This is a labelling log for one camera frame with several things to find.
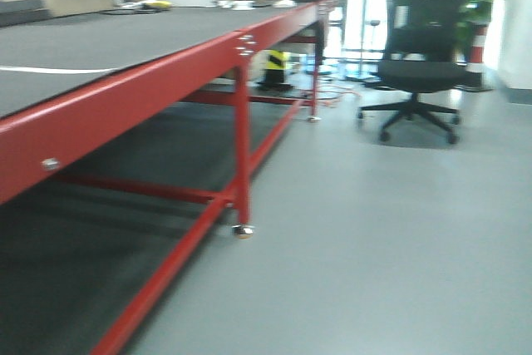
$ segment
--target chair leg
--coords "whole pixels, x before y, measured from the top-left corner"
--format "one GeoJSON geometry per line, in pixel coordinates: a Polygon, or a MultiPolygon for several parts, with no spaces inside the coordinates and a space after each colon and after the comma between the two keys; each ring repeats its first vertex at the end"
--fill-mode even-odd
{"type": "Polygon", "coordinates": [[[362,106],[360,107],[360,111],[398,111],[404,107],[405,102],[399,101],[397,103],[378,104],[376,106],[362,106]]]}
{"type": "Polygon", "coordinates": [[[458,110],[454,108],[444,107],[444,106],[437,106],[435,104],[428,104],[428,103],[418,103],[420,108],[426,111],[431,112],[445,112],[446,114],[458,114],[458,110]]]}
{"type": "Polygon", "coordinates": [[[403,116],[405,116],[408,113],[408,111],[405,110],[399,110],[396,112],[386,123],[382,126],[381,131],[384,131],[387,127],[395,124],[398,122],[403,116]]]}
{"type": "Polygon", "coordinates": [[[452,129],[445,122],[443,122],[437,116],[433,116],[429,111],[420,109],[420,110],[416,110],[416,114],[425,118],[427,121],[431,122],[432,124],[439,126],[444,131],[452,132],[452,129]]]}

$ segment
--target office chair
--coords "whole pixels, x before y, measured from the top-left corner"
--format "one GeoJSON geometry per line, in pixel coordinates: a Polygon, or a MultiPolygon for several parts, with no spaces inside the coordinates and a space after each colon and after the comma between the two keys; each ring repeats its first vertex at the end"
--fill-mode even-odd
{"type": "Polygon", "coordinates": [[[456,24],[463,0],[387,0],[388,38],[384,56],[377,64],[379,86],[387,90],[411,93],[407,101],[360,107],[364,111],[396,111],[381,127],[381,141],[390,140],[387,128],[400,119],[419,115],[439,126],[447,141],[455,144],[458,136],[433,112],[452,114],[459,124],[456,109],[427,104],[419,100],[421,93],[447,91],[465,76],[463,66],[454,63],[456,24]]]}

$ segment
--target gray table top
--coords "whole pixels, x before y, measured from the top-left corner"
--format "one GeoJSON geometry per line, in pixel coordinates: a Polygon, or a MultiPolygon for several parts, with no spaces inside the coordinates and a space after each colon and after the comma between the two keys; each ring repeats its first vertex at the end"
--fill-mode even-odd
{"type": "Polygon", "coordinates": [[[0,118],[286,11],[184,7],[156,14],[83,14],[0,28],[0,118]]]}

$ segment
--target black mat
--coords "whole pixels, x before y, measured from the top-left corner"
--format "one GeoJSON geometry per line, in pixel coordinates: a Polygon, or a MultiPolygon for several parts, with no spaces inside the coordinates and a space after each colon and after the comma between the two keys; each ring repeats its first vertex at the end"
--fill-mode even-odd
{"type": "Polygon", "coordinates": [[[83,14],[0,28],[0,117],[109,73],[42,74],[2,71],[2,66],[122,70],[286,11],[185,7],[156,14],[83,14]]]}
{"type": "MultiPolygon", "coordinates": [[[[254,147],[285,111],[252,106],[254,147]]],[[[221,188],[233,112],[178,103],[71,170],[221,188]]],[[[53,181],[0,206],[0,353],[88,354],[202,209],[53,181]]]]}

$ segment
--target chair backrest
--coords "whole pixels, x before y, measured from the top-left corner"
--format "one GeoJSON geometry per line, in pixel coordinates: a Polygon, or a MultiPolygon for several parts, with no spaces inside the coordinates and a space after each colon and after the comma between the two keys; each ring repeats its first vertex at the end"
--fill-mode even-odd
{"type": "Polygon", "coordinates": [[[388,0],[384,58],[417,54],[432,62],[453,61],[462,4],[463,0],[388,0]]]}

